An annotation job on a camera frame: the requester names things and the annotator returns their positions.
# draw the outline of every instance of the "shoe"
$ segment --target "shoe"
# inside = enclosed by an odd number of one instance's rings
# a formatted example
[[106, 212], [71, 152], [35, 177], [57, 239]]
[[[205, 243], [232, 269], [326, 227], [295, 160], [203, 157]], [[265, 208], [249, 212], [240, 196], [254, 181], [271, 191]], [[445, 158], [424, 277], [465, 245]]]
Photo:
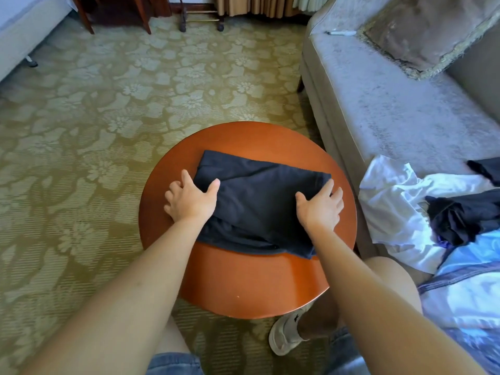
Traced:
[[300, 317], [309, 310], [313, 302], [304, 305], [302, 308], [282, 315], [272, 326], [269, 332], [269, 346], [276, 355], [282, 357], [287, 355], [292, 349], [296, 348], [303, 340], [297, 332], [297, 323]]

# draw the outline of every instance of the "hand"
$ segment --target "hand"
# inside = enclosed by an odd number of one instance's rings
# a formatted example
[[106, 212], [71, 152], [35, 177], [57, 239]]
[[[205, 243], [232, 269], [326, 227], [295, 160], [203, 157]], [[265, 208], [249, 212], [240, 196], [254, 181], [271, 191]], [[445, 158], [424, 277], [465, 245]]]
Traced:
[[216, 209], [217, 191], [221, 185], [215, 179], [206, 193], [200, 191], [192, 182], [186, 170], [180, 173], [182, 182], [176, 180], [170, 184], [170, 190], [165, 192], [167, 204], [165, 212], [172, 217], [174, 222], [180, 220], [199, 220], [203, 224], [210, 218]]
[[316, 227], [333, 230], [339, 223], [339, 213], [343, 209], [343, 192], [342, 188], [339, 188], [332, 195], [333, 188], [334, 181], [330, 179], [309, 201], [305, 199], [303, 193], [297, 192], [295, 194], [297, 217], [306, 232], [309, 233], [311, 229]]

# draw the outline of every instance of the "orange table top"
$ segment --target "orange table top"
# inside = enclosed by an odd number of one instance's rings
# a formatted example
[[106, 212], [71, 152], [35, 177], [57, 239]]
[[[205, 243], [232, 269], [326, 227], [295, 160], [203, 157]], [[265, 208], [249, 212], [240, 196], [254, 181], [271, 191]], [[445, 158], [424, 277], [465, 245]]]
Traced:
[[[207, 149], [331, 173], [334, 189], [343, 189], [345, 204], [335, 232], [349, 247], [354, 247], [354, 196], [332, 157], [293, 130], [269, 123], [231, 122], [184, 138], [158, 162], [146, 182], [139, 207], [139, 230], [145, 249], [173, 224], [163, 209], [168, 185], [180, 180], [184, 168], [194, 177]], [[252, 319], [283, 315], [327, 289], [317, 257], [308, 260], [290, 254], [249, 255], [196, 242], [179, 295], [219, 315]]]

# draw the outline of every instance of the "gray sofa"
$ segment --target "gray sofa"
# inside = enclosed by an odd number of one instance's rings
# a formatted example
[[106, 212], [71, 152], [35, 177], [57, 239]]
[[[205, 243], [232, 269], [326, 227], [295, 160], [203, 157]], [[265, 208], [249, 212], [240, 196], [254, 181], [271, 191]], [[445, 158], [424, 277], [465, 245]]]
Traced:
[[[328, 153], [354, 192], [376, 154], [429, 173], [471, 173], [467, 159], [500, 156], [500, 27], [432, 79], [409, 79], [354, 31], [389, 0], [329, 0], [309, 21], [300, 73]], [[387, 255], [373, 245], [358, 205], [363, 258]], [[409, 269], [416, 282], [428, 277]]]

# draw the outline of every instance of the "floral patterned carpet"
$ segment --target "floral patterned carpet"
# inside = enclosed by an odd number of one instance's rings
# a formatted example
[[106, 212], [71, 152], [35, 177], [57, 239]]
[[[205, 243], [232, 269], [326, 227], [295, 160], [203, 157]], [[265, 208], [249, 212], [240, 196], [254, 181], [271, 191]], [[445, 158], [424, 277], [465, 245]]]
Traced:
[[[297, 95], [305, 27], [177, 17], [96, 27], [67, 17], [0, 83], [0, 373], [22, 364], [142, 251], [137, 211], [160, 157], [184, 137], [235, 120], [319, 140]], [[241, 321], [181, 300], [174, 317], [207, 374], [321, 372], [324, 341], [278, 358], [272, 319]]]

